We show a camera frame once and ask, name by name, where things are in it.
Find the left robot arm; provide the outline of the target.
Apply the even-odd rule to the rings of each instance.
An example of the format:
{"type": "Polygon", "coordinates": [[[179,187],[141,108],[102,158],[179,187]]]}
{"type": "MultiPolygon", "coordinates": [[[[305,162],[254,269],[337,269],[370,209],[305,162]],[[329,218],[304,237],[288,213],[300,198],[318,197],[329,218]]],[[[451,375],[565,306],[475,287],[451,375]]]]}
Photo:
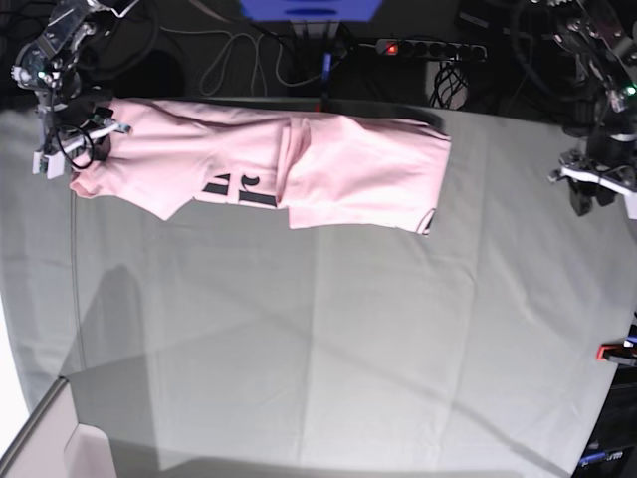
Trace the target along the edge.
{"type": "Polygon", "coordinates": [[[548,181],[564,181],[573,211],[581,217],[594,204],[618,197],[636,220],[636,39],[624,29],[609,1],[515,1],[510,40],[514,56],[534,85],[562,103],[592,103],[592,124],[573,132],[585,140],[563,153],[548,181]],[[523,53],[520,24],[527,8],[541,7],[552,22],[553,41],[576,65],[579,79],[570,94],[555,91],[523,53]]]}

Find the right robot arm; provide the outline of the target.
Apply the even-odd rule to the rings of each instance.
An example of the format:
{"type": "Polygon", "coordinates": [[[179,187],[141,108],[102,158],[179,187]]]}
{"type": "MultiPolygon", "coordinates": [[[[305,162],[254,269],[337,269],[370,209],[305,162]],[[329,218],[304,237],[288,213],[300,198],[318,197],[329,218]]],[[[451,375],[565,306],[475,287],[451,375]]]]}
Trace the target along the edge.
{"type": "Polygon", "coordinates": [[[54,179],[89,168],[102,160],[99,146],[113,132],[130,127],[112,117],[112,111],[93,109],[86,119],[63,118],[72,101],[85,90],[78,73],[82,49],[101,33],[103,20],[121,20],[135,1],[60,1],[43,32],[19,52],[11,69],[17,86],[37,98],[41,145],[33,154],[33,173],[54,179]]]}

